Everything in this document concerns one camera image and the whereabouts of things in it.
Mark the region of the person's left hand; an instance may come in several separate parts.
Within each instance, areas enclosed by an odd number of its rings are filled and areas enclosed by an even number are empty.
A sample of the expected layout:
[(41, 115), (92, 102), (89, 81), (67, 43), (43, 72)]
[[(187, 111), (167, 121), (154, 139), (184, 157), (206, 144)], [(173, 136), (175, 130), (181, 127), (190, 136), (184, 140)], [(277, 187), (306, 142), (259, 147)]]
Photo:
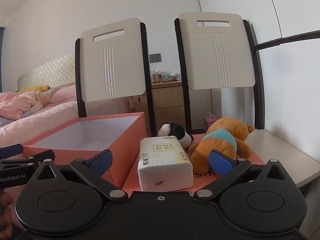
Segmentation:
[(13, 197), (9, 192), (4, 192), (1, 194), (1, 207), (3, 211), (1, 212), (1, 239), (11, 239), (12, 232), (14, 230), (14, 224), (12, 223), (12, 213), (11, 204), (13, 202)]

